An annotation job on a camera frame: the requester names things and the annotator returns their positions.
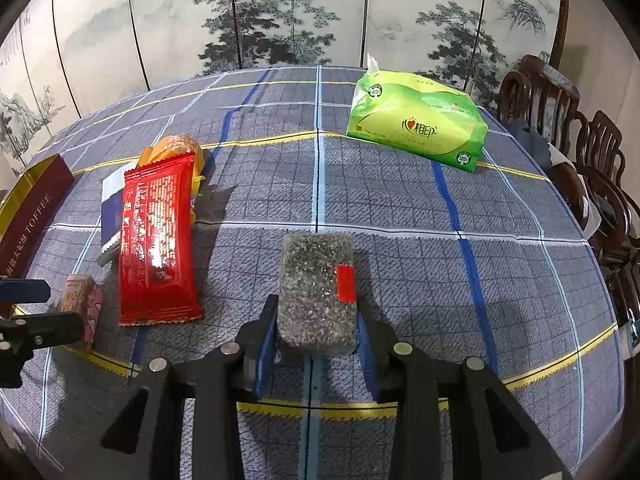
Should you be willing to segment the small pink candy packet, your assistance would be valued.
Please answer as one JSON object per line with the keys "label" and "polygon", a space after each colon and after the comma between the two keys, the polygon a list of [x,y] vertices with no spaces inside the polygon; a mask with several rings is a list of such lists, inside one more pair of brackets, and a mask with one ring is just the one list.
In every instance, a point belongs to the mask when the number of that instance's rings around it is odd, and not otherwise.
{"label": "small pink candy packet", "polygon": [[65,281],[58,310],[74,312],[84,323],[84,334],[75,346],[91,351],[103,306],[102,288],[90,275],[70,274]]}

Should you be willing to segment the blue and white snack bag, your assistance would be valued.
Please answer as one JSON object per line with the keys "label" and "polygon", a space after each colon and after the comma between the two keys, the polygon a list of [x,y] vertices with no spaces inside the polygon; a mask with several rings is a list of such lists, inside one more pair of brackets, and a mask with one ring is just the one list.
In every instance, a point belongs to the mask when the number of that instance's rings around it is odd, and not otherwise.
{"label": "blue and white snack bag", "polygon": [[112,261],[120,247],[122,228],[122,192],[124,192],[124,170],[114,171],[102,182],[101,198],[101,250],[96,263],[105,266]]}

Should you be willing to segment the red snack packet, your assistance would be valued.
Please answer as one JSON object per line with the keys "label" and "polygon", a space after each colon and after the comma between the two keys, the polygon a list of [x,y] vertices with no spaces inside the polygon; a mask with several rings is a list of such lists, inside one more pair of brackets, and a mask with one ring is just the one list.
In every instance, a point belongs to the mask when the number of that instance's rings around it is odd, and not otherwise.
{"label": "red snack packet", "polygon": [[129,170],[122,192],[119,324],[199,320],[192,262],[191,195],[195,155]]}

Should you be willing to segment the orange snack packet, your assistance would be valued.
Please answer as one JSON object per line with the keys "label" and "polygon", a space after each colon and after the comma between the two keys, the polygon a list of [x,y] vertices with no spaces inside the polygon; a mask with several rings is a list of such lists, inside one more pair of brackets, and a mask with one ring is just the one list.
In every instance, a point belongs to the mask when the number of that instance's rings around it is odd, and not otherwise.
{"label": "orange snack packet", "polygon": [[190,210],[190,222],[194,223],[196,220],[196,214],[194,211],[195,199],[200,190],[201,183],[205,180],[203,171],[205,168],[205,152],[190,136],[185,134],[172,134],[171,136],[164,136],[154,146],[146,146],[142,151],[140,158],[138,159],[136,168],[140,168],[154,162],[163,162],[166,159],[170,159],[183,154],[193,154],[194,162],[192,168],[192,182],[191,182],[191,210]]}

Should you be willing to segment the red gold toffee tin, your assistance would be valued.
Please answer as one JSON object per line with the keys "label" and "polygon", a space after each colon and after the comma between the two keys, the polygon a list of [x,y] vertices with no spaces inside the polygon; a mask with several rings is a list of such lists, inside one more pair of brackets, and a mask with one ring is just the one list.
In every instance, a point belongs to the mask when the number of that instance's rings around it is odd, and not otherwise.
{"label": "red gold toffee tin", "polygon": [[1,276],[24,278],[36,243],[74,184],[59,154],[27,168],[1,203]]}

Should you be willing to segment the plaid blue tablecloth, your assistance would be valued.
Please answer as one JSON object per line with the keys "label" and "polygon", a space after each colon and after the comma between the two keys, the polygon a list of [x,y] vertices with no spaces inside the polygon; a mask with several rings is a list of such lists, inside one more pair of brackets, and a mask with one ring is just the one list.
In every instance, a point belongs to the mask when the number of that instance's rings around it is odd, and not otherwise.
{"label": "plaid blue tablecloth", "polygon": [[[200,358],[256,318],[279,288],[283,237],[346,233],[358,292],[419,349],[483,358],[567,468],[601,479],[617,446],[624,363],[596,259],[550,181],[491,124],[474,172],[345,136],[360,70],[240,70],[121,100],[62,128],[41,150],[75,182],[28,270],[60,296],[91,275],[105,304],[93,352],[40,351],[1,415],[40,474],[58,478],[150,359]],[[101,188],[164,136],[213,155],[198,198],[193,260],[201,320],[119,325],[117,270],[100,253]]]}

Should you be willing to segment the painted folding screen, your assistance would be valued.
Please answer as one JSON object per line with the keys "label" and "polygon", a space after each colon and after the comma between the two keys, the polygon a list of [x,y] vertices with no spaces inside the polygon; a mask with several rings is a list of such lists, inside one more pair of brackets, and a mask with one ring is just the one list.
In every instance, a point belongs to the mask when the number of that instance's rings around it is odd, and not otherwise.
{"label": "painted folding screen", "polygon": [[559,14],[560,0],[29,0],[1,45],[1,172],[110,105],[241,68],[376,58],[492,107],[522,56],[550,54]]}

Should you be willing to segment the dark wooden chair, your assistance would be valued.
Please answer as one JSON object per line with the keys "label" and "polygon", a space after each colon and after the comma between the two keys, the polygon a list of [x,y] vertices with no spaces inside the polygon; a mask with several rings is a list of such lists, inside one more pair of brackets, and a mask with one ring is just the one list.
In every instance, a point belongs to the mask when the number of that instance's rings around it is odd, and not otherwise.
{"label": "dark wooden chair", "polygon": [[573,163],[570,125],[586,118],[578,112],[579,91],[565,76],[533,55],[504,76],[498,119],[550,179],[581,228],[589,220],[590,201]]}
{"label": "dark wooden chair", "polygon": [[639,217],[639,205],[622,187],[622,140],[620,128],[598,110],[578,133],[576,168],[601,216],[589,243],[616,313],[626,318],[639,314],[639,233],[632,224]]}

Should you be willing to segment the green tissue pack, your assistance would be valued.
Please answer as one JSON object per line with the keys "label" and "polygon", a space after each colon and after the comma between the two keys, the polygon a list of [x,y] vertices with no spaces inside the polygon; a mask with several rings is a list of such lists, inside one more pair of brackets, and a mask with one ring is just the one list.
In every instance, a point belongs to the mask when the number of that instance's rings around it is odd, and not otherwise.
{"label": "green tissue pack", "polygon": [[414,73],[382,70],[372,55],[356,82],[346,134],[472,172],[488,125],[470,96]]}

